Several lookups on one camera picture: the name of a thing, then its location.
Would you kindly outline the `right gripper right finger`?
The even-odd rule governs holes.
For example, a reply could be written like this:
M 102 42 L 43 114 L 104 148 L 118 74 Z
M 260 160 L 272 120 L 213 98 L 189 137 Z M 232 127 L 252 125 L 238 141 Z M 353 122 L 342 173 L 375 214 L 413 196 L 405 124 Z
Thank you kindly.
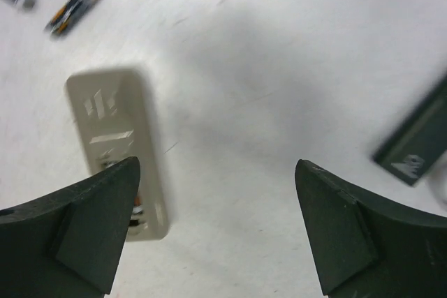
M 326 297 L 445 297 L 446 218 L 299 160 L 295 185 Z

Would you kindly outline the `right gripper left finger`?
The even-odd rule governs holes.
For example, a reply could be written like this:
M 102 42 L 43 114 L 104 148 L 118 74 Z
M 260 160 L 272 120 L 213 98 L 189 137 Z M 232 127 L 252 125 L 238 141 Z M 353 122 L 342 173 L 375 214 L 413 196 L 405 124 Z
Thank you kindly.
M 1 210 L 1 296 L 110 294 L 139 183 L 140 162 L 128 157 Z

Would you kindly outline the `beige white remote control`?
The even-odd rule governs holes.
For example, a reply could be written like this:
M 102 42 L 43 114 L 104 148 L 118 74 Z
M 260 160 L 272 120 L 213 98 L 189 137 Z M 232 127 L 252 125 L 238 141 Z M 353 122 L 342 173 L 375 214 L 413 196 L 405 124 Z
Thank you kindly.
M 170 220 L 143 74 L 131 67 L 88 70 L 71 75 L 66 92 L 92 174 L 129 156 L 140 162 L 127 241 L 163 239 Z

